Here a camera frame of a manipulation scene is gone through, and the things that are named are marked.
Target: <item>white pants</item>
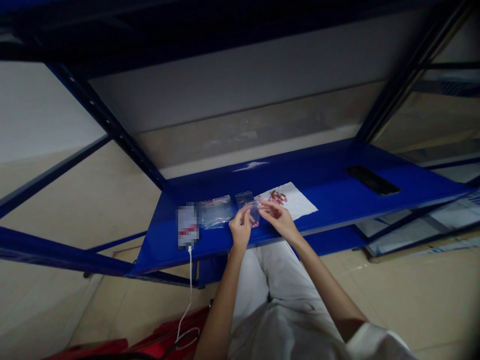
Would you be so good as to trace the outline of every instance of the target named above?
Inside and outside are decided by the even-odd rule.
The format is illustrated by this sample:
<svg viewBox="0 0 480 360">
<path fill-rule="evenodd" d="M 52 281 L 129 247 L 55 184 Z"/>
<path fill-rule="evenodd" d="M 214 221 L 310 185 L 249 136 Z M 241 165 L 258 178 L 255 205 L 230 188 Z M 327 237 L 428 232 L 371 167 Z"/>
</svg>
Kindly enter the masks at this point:
<svg viewBox="0 0 480 360">
<path fill-rule="evenodd" d="M 241 347 L 270 301 L 308 315 L 342 341 L 310 276 L 285 241 L 248 249 L 240 268 L 229 355 Z"/>
</svg>

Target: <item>hand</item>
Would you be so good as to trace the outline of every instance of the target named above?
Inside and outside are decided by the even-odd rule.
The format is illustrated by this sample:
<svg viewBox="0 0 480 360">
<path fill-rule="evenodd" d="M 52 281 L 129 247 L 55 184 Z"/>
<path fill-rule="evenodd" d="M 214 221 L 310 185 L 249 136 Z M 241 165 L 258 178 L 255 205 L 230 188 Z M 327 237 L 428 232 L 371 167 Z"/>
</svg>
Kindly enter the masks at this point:
<svg viewBox="0 0 480 360">
<path fill-rule="evenodd" d="M 262 218 L 267 220 L 289 244 L 301 238 L 290 212 L 276 202 L 262 200 L 259 212 Z"/>
<path fill-rule="evenodd" d="M 252 231 L 250 226 L 250 209 L 252 206 L 242 207 L 230 220 L 229 226 L 233 236 L 233 247 L 246 250 Z"/>
</svg>

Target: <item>white sleeve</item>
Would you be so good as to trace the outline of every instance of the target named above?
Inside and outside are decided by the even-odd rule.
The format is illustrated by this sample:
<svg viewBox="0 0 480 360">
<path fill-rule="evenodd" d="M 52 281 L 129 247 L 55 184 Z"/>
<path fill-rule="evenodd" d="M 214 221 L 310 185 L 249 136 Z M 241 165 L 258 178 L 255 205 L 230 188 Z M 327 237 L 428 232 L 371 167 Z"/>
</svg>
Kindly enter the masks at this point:
<svg viewBox="0 0 480 360">
<path fill-rule="evenodd" d="M 369 322 L 346 343 L 346 350 L 353 360 L 416 359 L 400 336 Z"/>
</svg>

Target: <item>charging cable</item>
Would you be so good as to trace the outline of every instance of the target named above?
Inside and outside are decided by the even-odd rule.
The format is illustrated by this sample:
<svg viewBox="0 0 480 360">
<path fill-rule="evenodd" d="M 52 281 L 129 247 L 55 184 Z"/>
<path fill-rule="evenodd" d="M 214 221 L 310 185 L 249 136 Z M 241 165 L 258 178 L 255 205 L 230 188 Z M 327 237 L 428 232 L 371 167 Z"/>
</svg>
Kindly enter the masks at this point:
<svg viewBox="0 0 480 360">
<path fill-rule="evenodd" d="M 189 334 L 192 331 L 195 331 L 195 330 L 198 331 L 198 335 L 192 341 L 190 341 L 187 345 L 184 345 L 182 347 L 177 346 L 176 347 L 177 350 L 182 350 L 182 349 L 188 348 L 190 345 L 192 345 L 194 342 L 196 342 L 197 339 L 200 336 L 200 329 L 198 327 L 192 327 L 191 329 L 185 331 L 182 335 L 180 335 L 180 327 L 182 326 L 182 321 L 183 321 L 185 315 L 187 315 L 187 313 L 189 312 L 190 305 L 192 305 L 192 247 L 191 246 L 188 247 L 188 253 L 190 254 L 190 302 L 188 303 L 188 306 L 185 310 L 185 313 L 183 314 L 183 316 L 180 319 L 180 322 L 178 323 L 178 331 L 176 333 L 175 344 L 178 344 L 180 339 L 182 339 L 185 335 Z"/>
</svg>

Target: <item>blue shelf surface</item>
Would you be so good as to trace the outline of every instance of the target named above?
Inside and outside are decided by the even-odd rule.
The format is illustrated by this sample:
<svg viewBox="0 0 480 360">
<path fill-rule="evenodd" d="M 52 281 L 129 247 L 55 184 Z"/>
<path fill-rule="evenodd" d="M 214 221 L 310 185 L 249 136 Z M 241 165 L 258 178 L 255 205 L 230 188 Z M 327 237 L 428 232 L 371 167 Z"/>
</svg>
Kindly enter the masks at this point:
<svg viewBox="0 0 480 360">
<path fill-rule="evenodd" d="M 398 186 L 400 192 L 377 195 L 347 174 L 345 168 L 355 165 L 371 169 Z M 402 209 L 433 205 L 469 191 L 463 184 L 354 138 L 181 176 L 168 180 L 132 272 L 145 273 L 189 262 L 188 251 L 178 249 L 177 206 L 186 201 L 198 202 L 224 195 L 235 199 L 235 194 L 245 191 L 261 194 L 288 182 L 318 209 L 295 221 L 306 235 Z M 195 260 L 224 255 L 232 247 L 228 224 L 202 230 L 200 235 L 192 252 Z M 261 246 L 278 239 L 275 229 L 260 219 L 260 226 L 252 229 L 249 246 Z"/>
<path fill-rule="evenodd" d="M 367 243 L 358 235 L 354 225 L 339 227 L 333 230 L 306 235 L 305 240 L 318 256 L 338 253 L 354 248 L 363 248 Z M 197 286 L 202 287 L 219 282 L 227 266 L 227 255 L 220 255 L 201 260 Z"/>
</svg>

